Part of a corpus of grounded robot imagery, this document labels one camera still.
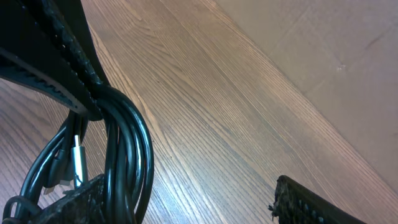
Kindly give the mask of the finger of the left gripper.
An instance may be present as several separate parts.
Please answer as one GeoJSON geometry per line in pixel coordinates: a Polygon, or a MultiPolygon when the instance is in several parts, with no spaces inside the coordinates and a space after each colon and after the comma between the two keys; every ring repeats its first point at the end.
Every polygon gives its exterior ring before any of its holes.
{"type": "Polygon", "coordinates": [[[103,202],[104,174],[97,175],[84,186],[29,219],[34,224],[106,223],[103,202]]]}

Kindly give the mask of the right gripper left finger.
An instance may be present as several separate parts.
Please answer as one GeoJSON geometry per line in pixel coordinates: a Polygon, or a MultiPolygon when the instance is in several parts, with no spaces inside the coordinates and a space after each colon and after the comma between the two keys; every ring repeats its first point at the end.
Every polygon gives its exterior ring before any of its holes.
{"type": "Polygon", "coordinates": [[[108,83],[80,0],[1,0],[1,78],[43,93],[91,121],[108,83]]]}

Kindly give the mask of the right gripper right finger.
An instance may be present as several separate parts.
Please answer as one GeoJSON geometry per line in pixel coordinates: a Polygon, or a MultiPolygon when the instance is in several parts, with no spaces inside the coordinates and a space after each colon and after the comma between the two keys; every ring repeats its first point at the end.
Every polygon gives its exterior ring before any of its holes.
{"type": "Polygon", "coordinates": [[[279,223],[362,223],[286,175],[277,179],[274,203],[269,210],[279,223]]]}

